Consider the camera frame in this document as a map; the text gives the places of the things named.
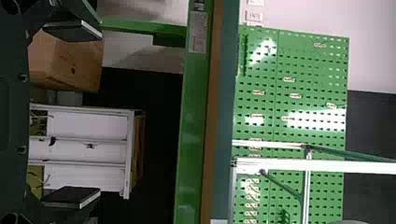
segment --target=white drawer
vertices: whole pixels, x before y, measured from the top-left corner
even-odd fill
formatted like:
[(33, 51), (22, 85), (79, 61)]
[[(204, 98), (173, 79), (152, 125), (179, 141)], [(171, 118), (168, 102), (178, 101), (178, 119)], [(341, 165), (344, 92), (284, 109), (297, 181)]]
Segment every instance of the white drawer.
[(101, 143), (92, 140), (56, 140), (31, 137), (30, 160), (87, 161), (125, 164), (126, 142)]
[(48, 178), (45, 189), (73, 186), (121, 192), (125, 173), (120, 168), (115, 167), (46, 165), (44, 177)]
[(125, 140), (128, 118), (111, 115), (48, 112), (47, 136)]

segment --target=light switch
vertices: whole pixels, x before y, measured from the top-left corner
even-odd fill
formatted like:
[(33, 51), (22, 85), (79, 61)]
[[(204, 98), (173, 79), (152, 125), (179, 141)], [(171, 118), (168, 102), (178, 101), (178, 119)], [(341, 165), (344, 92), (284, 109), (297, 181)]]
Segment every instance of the light switch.
[(249, 6), (263, 7), (264, 6), (264, 0), (247, 0), (247, 4)]
[(247, 21), (262, 21), (262, 12), (252, 12), (247, 10)]

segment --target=brown box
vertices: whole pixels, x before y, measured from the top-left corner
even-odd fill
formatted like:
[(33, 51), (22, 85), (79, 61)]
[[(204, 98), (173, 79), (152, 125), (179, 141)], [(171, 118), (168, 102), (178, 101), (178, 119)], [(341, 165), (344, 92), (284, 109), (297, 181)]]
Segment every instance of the brown box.
[(31, 82), (43, 89), (98, 91), (103, 41), (69, 43), (43, 31), (29, 46)]

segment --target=bolt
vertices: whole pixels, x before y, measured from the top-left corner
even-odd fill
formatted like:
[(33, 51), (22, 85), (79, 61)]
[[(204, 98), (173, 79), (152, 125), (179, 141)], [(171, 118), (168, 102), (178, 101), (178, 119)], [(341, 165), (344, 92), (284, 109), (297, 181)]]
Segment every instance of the bolt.
[(27, 75), (25, 75), (25, 74), (20, 74), (18, 76), (18, 78), (20, 79), (21, 82), (26, 82), (27, 81)]
[(22, 147), (17, 147), (17, 152), (20, 154), (25, 154), (26, 153), (26, 146), (22, 146)]

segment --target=white shelf unit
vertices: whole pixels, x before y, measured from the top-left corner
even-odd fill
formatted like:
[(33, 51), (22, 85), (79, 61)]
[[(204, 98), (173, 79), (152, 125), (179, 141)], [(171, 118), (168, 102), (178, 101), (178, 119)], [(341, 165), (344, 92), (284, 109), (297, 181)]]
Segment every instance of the white shelf unit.
[(44, 166), (45, 189), (100, 188), (129, 199), (136, 110), (35, 104), (30, 109), (48, 113), (46, 136), (30, 136), (29, 150), (29, 164)]

